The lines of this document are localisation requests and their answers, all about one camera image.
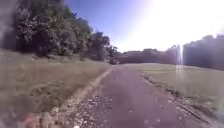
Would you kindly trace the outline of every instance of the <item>forest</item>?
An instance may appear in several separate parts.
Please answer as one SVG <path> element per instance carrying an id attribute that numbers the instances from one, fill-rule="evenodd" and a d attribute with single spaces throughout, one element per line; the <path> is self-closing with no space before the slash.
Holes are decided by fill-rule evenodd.
<path id="1" fill-rule="evenodd" d="M 64 0 L 17 0 L 12 30 L 3 48 L 40 57 L 50 55 L 110 61 L 116 47 L 103 32 L 94 31 Z"/>
<path id="2" fill-rule="evenodd" d="M 144 49 L 143 51 L 125 52 L 120 54 L 119 61 L 120 63 L 183 64 L 223 70 L 223 51 L 224 35 L 217 35 L 216 37 L 208 35 L 200 40 L 187 43 L 182 47 L 174 45 L 166 51 Z"/>

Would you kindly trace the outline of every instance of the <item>road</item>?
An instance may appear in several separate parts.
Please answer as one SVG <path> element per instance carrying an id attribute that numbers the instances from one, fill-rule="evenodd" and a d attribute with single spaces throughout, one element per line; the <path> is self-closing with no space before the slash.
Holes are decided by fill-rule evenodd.
<path id="1" fill-rule="evenodd" d="M 136 72 L 117 68 L 74 113 L 81 128 L 203 128 L 202 122 L 178 107 L 165 93 Z"/>

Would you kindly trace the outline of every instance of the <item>grassy field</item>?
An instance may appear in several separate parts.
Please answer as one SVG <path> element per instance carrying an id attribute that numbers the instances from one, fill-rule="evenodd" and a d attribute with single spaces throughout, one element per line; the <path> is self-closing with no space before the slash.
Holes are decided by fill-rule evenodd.
<path id="1" fill-rule="evenodd" d="M 206 114 L 224 114 L 224 71 L 165 64 L 128 64 L 167 91 L 191 99 L 192 105 Z"/>
<path id="2" fill-rule="evenodd" d="M 48 111 L 108 68 L 90 60 L 65 63 L 0 52 L 0 113 Z"/>

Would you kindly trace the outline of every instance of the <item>sunlight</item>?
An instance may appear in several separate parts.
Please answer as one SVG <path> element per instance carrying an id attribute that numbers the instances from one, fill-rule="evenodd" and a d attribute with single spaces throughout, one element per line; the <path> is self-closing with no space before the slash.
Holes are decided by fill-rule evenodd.
<path id="1" fill-rule="evenodd" d="M 122 40 L 121 50 L 166 50 L 174 44 L 215 35 L 224 25 L 222 5 L 223 0 L 152 0 L 143 4 L 141 18 Z"/>

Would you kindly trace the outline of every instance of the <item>sky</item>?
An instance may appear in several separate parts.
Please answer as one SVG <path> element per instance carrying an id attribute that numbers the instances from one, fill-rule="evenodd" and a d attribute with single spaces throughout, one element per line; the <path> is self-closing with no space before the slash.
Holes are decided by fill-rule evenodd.
<path id="1" fill-rule="evenodd" d="M 224 30 L 224 0 L 66 0 L 121 52 L 166 50 Z"/>

